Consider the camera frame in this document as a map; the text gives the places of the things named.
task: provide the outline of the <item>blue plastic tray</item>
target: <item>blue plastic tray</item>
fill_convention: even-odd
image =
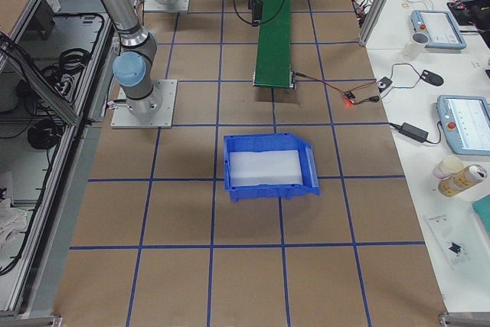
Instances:
[[[265,152],[297,150],[303,184],[231,186],[230,152]],[[232,201],[242,198],[279,198],[313,193],[320,195],[313,147],[291,133],[257,134],[224,137],[224,189]]]

